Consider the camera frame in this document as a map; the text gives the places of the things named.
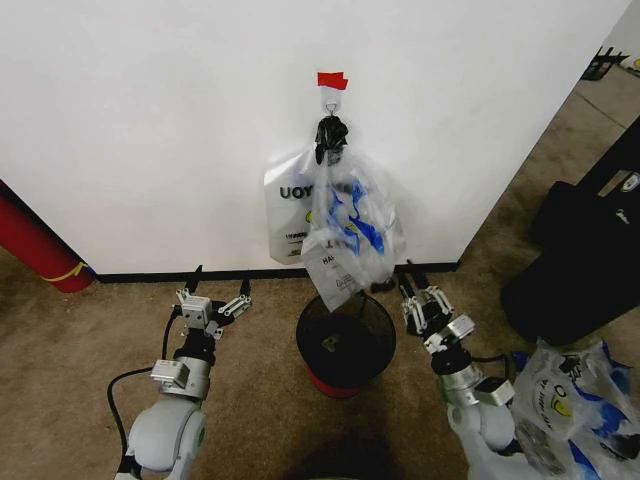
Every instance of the clear plastic bag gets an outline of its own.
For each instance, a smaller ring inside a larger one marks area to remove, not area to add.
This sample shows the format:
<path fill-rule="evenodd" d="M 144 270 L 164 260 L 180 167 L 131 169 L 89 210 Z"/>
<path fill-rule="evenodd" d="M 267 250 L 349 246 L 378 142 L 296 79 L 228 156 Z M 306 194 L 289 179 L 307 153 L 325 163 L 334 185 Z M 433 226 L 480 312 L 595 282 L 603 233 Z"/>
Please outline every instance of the clear plastic bag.
<path fill-rule="evenodd" d="M 327 150 L 313 190 L 302 261 L 331 311 L 393 273 L 405 240 L 395 207 L 370 163 L 348 146 Z"/>
<path fill-rule="evenodd" d="M 269 228 L 269 254 L 290 265 L 300 262 L 302 241 L 309 232 L 315 145 L 271 165 L 264 175 Z"/>
<path fill-rule="evenodd" d="M 539 396 L 541 381 L 561 387 L 562 418 L 549 415 L 554 401 Z M 640 425 L 627 396 L 629 367 L 611 359 L 606 343 L 565 354 L 539 345 L 515 390 L 516 436 L 545 477 L 640 478 Z"/>

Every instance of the blue printed design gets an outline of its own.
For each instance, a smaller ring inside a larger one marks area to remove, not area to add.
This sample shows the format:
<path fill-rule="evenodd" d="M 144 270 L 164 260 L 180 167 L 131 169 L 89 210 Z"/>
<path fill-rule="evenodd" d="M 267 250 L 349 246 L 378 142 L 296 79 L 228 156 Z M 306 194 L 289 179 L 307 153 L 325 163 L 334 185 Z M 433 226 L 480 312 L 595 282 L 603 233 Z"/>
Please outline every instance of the blue printed design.
<path fill-rule="evenodd" d="M 609 360 L 609 364 L 612 368 L 610 375 L 611 380 L 616 384 L 616 386 L 622 393 L 629 395 L 629 392 L 631 391 L 631 367 L 623 363 L 616 362 L 613 358 L 611 358 L 611 352 L 609 352 L 609 344 L 605 340 L 602 341 L 602 350 L 604 351 L 604 354 L 607 357 L 607 360 Z"/>
<path fill-rule="evenodd" d="M 346 238 L 344 238 L 345 246 L 349 248 L 353 252 L 354 255 L 360 255 L 360 239 L 358 238 L 358 234 L 348 228 L 342 228 L 336 220 L 336 210 L 339 206 L 344 205 L 342 201 L 336 195 L 335 190 L 331 190 L 333 194 L 333 201 L 329 206 L 329 223 L 336 229 L 342 229 L 342 233 L 345 234 Z"/>
<path fill-rule="evenodd" d="M 585 400 L 588 400 L 590 402 L 598 402 L 600 404 L 600 418 L 602 419 L 602 425 L 597 428 L 591 429 L 593 433 L 595 433 L 598 437 L 605 439 L 608 438 L 611 434 L 618 431 L 623 420 L 629 420 L 624 413 L 604 400 L 602 397 L 587 393 L 584 390 L 578 388 L 578 386 L 575 384 L 574 387 L 576 388 L 576 391 L 580 394 L 580 396 Z"/>
<path fill-rule="evenodd" d="M 571 450 L 571 455 L 573 455 L 573 461 L 576 462 L 582 471 L 582 478 L 584 480 L 602 480 L 596 472 L 596 469 L 591 465 L 589 459 L 584 456 L 584 453 L 582 453 L 571 440 L 569 440 L 569 449 Z"/>
<path fill-rule="evenodd" d="M 331 201 L 331 205 L 329 206 L 328 213 L 329 218 L 328 221 L 334 228 L 341 230 L 344 233 L 345 237 L 344 241 L 346 246 L 353 252 L 354 255 L 360 255 L 360 239 L 358 237 L 358 233 L 349 228 L 351 225 L 346 227 L 340 226 L 338 220 L 336 219 L 336 211 L 340 206 L 343 206 L 344 203 L 338 198 L 335 190 L 331 190 L 333 194 L 333 199 Z M 358 181 L 358 179 L 354 179 L 351 185 L 351 198 L 353 201 L 353 209 L 356 211 L 356 217 L 352 217 L 349 215 L 349 220 L 355 226 L 362 235 L 369 240 L 371 246 L 380 254 L 384 255 L 384 239 L 382 235 L 373 227 L 373 225 L 369 225 L 368 223 L 360 220 L 360 211 L 358 210 L 358 202 L 364 196 L 366 196 L 367 192 L 365 192 L 364 188 Z"/>
<path fill-rule="evenodd" d="M 353 199 L 353 209 L 356 211 L 356 217 L 352 217 L 349 215 L 349 220 L 360 230 L 360 233 L 364 235 L 364 237 L 369 240 L 369 243 L 380 255 L 384 255 L 384 240 L 382 239 L 382 235 L 378 232 L 373 225 L 369 225 L 368 223 L 360 220 L 360 211 L 358 210 L 358 202 L 362 197 L 364 197 L 367 193 L 362 188 L 362 185 L 358 181 L 357 178 L 353 179 L 351 184 L 351 198 Z"/>

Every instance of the black cable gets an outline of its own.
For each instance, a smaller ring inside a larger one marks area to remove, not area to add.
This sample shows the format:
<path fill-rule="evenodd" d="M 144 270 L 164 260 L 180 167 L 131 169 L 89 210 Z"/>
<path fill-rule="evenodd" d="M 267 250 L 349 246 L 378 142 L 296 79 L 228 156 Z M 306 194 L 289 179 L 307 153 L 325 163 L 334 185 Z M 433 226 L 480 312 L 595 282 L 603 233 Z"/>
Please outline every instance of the black cable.
<path fill-rule="evenodd" d="M 509 380 L 511 375 L 511 369 L 509 366 L 509 357 L 504 353 L 502 355 L 496 355 L 495 357 L 471 357 L 473 362 L 477 363 L 493 363 L 493 362 L 504 362 L 504 378 Z"/>
<path fill-rule="evenodd" d="M 169 346 L 169 332 L 171 331 L 171 326 L 176 318 L 180 316 L 181 309 L 178 305 L 173 306 L 173 311 L 171 315 L 169 315 L 169 320 L 167 321 L 167 326 L 164 327 L 164 335 L 162 336 L 162 360 L 167 359 L 167 348 Z"/>
<path fill-rule="evenodd" d="M 173 306 L 173 311 L 169 316 L 169 320 L 167 321 L 167 325 L 164 328 L 164 336 L 162 338 L 162 359 L 167 359 L 167 346 L 169 343 L 169 332 L 171 331 L 171 326 L 173 322 L 181 313 L 181 309 L 178 305 Z M 127 442 L 127 434 L 124 431 L 124 425 L 122 424 L 122 418 L 120 418 L 120 413 L 118 412 L 118 407 L 116 406 L 116 402 L 113 398 L 113 387 L 116 383 L 126 377 L 130 377 L 132 375 L 138 375 L 140 373 L 150 372 L 153 367 L 140 368 L 138 370 L 131 370 L 130 372 L 125 372 L 121 375 L 118 375 L 116 378 L 109 382 L 109 386 L 107 387 L 107 402 L 109 403 L 109 408 L 111 409 L 111 415 L 113 415 L 113 420 L 116 422 L 116 427 L 118 427 L 118 433 L 120 434 L 120 443 L 122 445 L 122 456 L 124 457 L 127 454 L 127 449 L 129 447 L 129 443 Z"/>
<path fill-rule="evenodd" d="M 124 431 L 124 425 L 122 425 L 122 419 L 120 418 L 120 414 L 118 413 L 118 407 L 116 407 L 116 402 L 113 399 L 113 386 L 123 378 L 130 377 L 131 375 L 137 375 L 139 373 L 150 372 L 151 368 L 152 367 L 140 368 L 138 370 L 131 370 L 130 372 L 120 374 L 116 378 L 111 380 L 111 382 L 109 382 L 109 386 L 107 387 L 107 402 L 109 402 L 111 415 L 113 415 L 113 419 L 116 422 L 116 427 L 118 427 L 118 433 L 120 434 L 120 443 L 122 444 L 123 457 L 127 454 L 129 444 L 127 442 L 127 434 Z"/>

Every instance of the black mesh trash can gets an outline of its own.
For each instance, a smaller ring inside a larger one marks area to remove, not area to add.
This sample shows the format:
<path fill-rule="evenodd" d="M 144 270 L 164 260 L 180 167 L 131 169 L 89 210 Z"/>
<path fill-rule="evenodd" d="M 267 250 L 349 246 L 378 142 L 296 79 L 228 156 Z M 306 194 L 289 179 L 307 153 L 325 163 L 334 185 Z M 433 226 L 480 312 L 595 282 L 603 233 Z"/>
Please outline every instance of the black mesh trash can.
<path fill-rule="evenodd" d="M 329 312 L 314 298 L 298 320 L 296 340 L 314 385 L 334 398 L 348 398 L 380 374 L 393 358 L 391 317 L 364 293 Z"/>

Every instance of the red trash can base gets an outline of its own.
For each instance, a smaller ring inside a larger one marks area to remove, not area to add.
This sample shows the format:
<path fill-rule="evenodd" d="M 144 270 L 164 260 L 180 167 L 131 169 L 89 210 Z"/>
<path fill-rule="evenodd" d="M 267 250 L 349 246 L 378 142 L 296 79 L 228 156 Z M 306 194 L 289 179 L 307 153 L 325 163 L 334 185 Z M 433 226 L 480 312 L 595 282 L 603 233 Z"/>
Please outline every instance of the red trash can base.
<path fill-rule="evenodd" d="M 311 381 L 313 382 L 313 384 L 315 385 L 315 387 L 320 390 L 322 393 L 324 393 L 326 396 L 331 397 L 331 398 L 351 398 L 354 395 L 360 393 L 360 391 L 362 390 L 362 388 L 338 388 L 338 387 L 332 387 L 330 385 L 327 385 L 326 383 L 323 383 L 321 380 L 318 379 L 318 377 L 316 377 L 313 372 L 311 371 L 310 368 L 307 367 L 307 373 L 309 374 L 309 377 L 311 378 Z"/>

